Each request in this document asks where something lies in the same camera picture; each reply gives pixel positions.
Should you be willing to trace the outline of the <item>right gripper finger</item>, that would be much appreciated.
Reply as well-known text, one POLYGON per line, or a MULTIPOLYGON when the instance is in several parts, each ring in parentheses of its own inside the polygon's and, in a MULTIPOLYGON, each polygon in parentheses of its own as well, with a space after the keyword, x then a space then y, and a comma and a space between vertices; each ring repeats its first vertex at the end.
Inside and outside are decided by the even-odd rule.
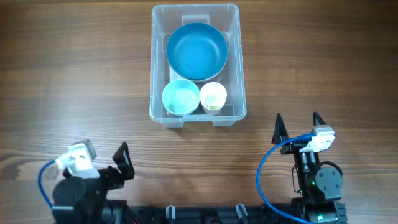
POLYGON ((324 122, 324 120, 316 111, 313 112, 313 125, 314 126, 326 125, 326 122, 324 122))
POLYGON ((271 143, 274 145, 278 145, 278 144, 288 140, 288 138, 289 138, 289 135, 286 130, 284 120, 282 119, 282 116, 280 115, 280 113, 278 113, 276 116, 275 130, 273 133, 271 143))

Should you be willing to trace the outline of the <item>pale green cup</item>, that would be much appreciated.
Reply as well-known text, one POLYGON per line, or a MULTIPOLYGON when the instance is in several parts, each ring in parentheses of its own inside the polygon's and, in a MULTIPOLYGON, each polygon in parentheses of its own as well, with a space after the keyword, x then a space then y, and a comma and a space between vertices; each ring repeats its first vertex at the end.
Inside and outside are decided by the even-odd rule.
POLYGON ((226 88, 218 82, 209 82, 200 90, 200 101, 207 108, 220 108, 227 99, 226 88))

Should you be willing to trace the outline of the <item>mint green small bowl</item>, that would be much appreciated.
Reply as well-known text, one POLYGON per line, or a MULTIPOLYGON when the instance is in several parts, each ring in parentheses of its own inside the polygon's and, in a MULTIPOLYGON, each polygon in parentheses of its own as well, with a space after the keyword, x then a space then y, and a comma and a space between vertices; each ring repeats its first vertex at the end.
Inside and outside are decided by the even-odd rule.
POLYGON ((174 80, 168 83, 163 89, 162 103, 165 109, 172 115, 189 115, 200 104, 199 88, 190 80, 174 80))

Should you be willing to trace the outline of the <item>dark blue bowl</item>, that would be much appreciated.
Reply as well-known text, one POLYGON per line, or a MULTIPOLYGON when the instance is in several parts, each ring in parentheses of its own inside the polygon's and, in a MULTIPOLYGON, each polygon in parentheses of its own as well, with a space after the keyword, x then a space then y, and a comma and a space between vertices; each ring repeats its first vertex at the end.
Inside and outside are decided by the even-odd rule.
POLYGON ((176 29, 167 42, 168 63, 218 63, 228 61, 228 44, 222 33, 215 27, 192 22, 176 29))

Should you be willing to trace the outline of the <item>yellow cup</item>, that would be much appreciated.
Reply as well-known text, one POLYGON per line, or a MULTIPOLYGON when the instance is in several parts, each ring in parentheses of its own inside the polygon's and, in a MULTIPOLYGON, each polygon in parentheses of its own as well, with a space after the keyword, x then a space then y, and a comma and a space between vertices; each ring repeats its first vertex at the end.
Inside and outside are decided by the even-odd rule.
POLYGON ((207 109, 207 110, 213 110, 213 111, 215 111, 215 110, 220 110, 220 109, 222 109, 222 107, 223 107, 224 105, 209 106, 209 105, 203 104, 202 106, 203 106, 205 109, 207 109))

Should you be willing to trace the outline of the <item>pink cup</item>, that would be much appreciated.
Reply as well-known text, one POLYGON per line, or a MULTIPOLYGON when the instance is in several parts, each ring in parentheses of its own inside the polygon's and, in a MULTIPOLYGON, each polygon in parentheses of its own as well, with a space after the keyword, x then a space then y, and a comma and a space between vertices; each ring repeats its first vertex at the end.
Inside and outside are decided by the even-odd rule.
POLYGON ((203 109, 205 110, 205 112, 207 114, 210 114, 210 115, 216 115, 216 114, 218 114, 221 111, 221 108, 217 108, 215 110, 212 110, 212 109, 208 109, 208 108, 204 107, 203 109))

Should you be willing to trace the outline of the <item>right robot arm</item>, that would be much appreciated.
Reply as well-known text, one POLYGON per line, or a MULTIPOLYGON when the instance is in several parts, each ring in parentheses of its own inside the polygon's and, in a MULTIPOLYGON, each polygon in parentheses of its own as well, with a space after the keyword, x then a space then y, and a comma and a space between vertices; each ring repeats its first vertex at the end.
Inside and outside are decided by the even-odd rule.
POLYGON ((276 116, 272 143, 283 143, 280 153, 294 156, 293 174, 297 174, 300 197, 293 198, 288 214, 312 223, 346 223, 345 205, 339 203, 343 171, 333 162, 319 159, 330 148, 335 131, 317 112, 313 113, 312 134, 308 140, 291 140, 280 114, 276 116))

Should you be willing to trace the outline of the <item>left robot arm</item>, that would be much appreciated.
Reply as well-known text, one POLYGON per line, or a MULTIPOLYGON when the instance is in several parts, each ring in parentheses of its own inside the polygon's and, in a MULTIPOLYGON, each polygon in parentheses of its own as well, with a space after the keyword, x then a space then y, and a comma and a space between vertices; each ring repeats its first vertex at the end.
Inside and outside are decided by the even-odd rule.
POLYGON ((126 142, 112 160, 117 167, 98 170, 93 165, 96 152, 86 139, 68 146, 55 160, 64 170, 64 179, 53 190, 52 214, 57 223, 138 223, 126 200, 108 200, 110 190, 121 189, 134 178, 134 168, 126 142))

